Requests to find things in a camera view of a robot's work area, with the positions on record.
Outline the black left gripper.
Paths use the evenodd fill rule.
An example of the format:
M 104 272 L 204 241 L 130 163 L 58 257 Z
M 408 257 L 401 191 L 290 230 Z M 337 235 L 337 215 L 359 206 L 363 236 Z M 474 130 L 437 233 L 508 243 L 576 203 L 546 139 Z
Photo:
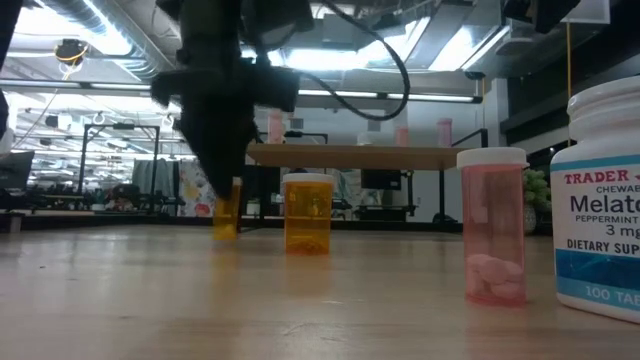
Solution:
M 237 49 L 177 52 L 180 66 L 157 74 L 151 97 L 162 106 L 181 104 L 178 129 L 218 197 L 230 198 L 235 178 L 242 178 L 247 149 L 258 138 L 256 127 L 234 133 L 217 157 L 215 128 L 253 120 L 254 107 L 295 108 L 300 75 L 260 59 L 253 63 Z

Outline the small orange pill bottle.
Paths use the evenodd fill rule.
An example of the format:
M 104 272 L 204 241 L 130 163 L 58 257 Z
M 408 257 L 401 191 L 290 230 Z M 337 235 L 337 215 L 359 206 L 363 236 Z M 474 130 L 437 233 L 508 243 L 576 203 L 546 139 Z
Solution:
M 213 237 L 215 240 L 236 240 L 238 235 L 239 208 L 242 179 L 233 178 L 230 198 L 217 198 L 213 215 Z

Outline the white melatonin supplement bottle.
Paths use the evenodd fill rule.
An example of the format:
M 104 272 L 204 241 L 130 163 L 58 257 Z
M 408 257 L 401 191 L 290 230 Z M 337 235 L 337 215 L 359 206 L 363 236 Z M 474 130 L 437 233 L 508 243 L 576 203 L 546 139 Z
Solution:
M 550 163 L 556 295 L 640 324 L 640 75 L 573 96 Z

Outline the wooden shelf black legs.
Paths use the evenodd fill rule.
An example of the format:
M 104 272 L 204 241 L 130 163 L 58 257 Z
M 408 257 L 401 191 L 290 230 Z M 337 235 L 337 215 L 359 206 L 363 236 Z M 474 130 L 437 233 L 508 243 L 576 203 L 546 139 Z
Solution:
M 436 171 L 439 174 L 439 221 L 405 225 L 408 231 L 460 232 L 462 225 L 445 221 L 444 172 L 456 165 L 459 145 L 475 136 L 489 145 L 488 130 L 481 128 L 454 142 L 450 148 L 251 144 L 248 155 L 258 165 L 281 168 L 335 168 L 365 170 Z

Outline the colourful floral cloth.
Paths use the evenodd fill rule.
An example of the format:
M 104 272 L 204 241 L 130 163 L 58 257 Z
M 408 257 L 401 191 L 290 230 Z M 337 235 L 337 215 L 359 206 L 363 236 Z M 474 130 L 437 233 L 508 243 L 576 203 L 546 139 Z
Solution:
M 213 217 L 216 195 L 197 162 L 179 163 L 179 196 L 184 201 L 179 216 Z

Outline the grey hanging cloth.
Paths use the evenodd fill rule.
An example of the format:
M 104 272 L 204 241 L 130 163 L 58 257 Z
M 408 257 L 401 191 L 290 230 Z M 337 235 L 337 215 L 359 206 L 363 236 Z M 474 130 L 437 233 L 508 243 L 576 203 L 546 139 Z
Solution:
M 131 182 L 141 193 L 161 191 L 163 196 L 173 197 L 178 189 L 176 163 L 165 159 L 135 160 Z

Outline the black computer monitor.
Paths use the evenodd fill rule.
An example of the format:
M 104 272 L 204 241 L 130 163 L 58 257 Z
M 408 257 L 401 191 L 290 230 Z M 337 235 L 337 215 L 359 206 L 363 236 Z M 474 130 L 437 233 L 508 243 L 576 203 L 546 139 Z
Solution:
M 361 187 L 371 190 L 400 191 L 402 173 L 400 170 L 362 170 Z
M 33 151 L 0 154 L 0 189 L 24 190 L 34 155 Z

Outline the long hanging linear light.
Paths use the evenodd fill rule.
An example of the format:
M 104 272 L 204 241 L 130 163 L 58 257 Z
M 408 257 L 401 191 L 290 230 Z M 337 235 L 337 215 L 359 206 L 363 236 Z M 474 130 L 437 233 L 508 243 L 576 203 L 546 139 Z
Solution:
M 11 91 L 26 92 L 54 92 L 79 94 L 83 92 L 95 94 L 119 93 L 126 95 L 117 96 L 150 96 L 151 86 L 146 84 L 129 83 L 96 83 L 77 81 L 51 81 L 51 80 L 25 80 L 0 78 L 0 88 Z M 326 90 L 299 90 L 301 96 L 327 97 L 330 93 Z M 399 93 L 375 93 L 361 91 L 337 91 L 337 95 L 344 98 L 354 99 L 376 99 L 376 100 L 401 100 Z M 443 95 L 443 94 L 409 94 L 410 101 L 420 102 L 446 102 L 446 103 L 469 103 L 478 104 L 483 102 L 480 96 L 465 95 Z

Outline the green succulent plant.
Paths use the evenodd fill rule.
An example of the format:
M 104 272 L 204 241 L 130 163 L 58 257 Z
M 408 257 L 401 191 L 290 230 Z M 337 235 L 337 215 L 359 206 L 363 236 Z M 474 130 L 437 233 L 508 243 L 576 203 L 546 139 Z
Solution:
M 543 171 L 523 171 L 524 232 L 532 234 L 540 217 L 551 211 L 551 189 Z

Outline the black aluminium table frame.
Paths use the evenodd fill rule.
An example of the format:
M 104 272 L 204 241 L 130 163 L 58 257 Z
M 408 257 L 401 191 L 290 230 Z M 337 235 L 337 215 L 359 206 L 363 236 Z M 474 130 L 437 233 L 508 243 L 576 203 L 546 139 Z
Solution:
M 19 212 L 0 212 L 0 233 L 8 233 L 12 221 L 20 221 L 21 231 L 40 231 L 54 229 L 72 229 L 100 226 L 125 225 L 167 225 L 167 226 L 205 226 L 211 228 L 213 220 L 198 217 L 172 217 L 158 215 L 80 215 L 73 212 L 63 215 L 24 214 Z M 332 230 L 345 231 L 407 231 L 407 232 L 444 232 L 461 233 L 461 223 L 411 223 L 411 222 L 376 222 L 376 221 L 332 221 Z

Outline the black workstation frame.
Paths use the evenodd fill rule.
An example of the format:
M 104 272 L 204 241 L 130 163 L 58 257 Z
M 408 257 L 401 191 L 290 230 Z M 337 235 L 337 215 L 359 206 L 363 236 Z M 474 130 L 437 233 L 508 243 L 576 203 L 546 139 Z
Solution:
M 158 155 L 159 155 L 161 128 L 158 125 L 136 125 L 134 123 L 124 123 L 124 122 L 118 122 L 114 124 L 91 123 L 84 126 L 84 132 L 82 137 L 82 148 L 80 152 L 80 170 L 79 170 L 77 194 L 82 195 L 84 190 L 88 144 L 94 139 L 95 136 L 99 135 L 104 129 L 107 129 L 107 128 L 115 129 L 115 130 L 127 130 L 127 131 L 133 131 L 136 129 L 141 129 L 141 130 L 149 129 L 149 130 L 155 131 L 155 136 L 152 137 L 152 140 L 154 143 L 154 152 L 153 152 L 153 158 L 152 158 L 152 177 L 151 177 L 151 194 L 154 194 L 155 182 L 157 177 L 157 161 L 158 161 Z

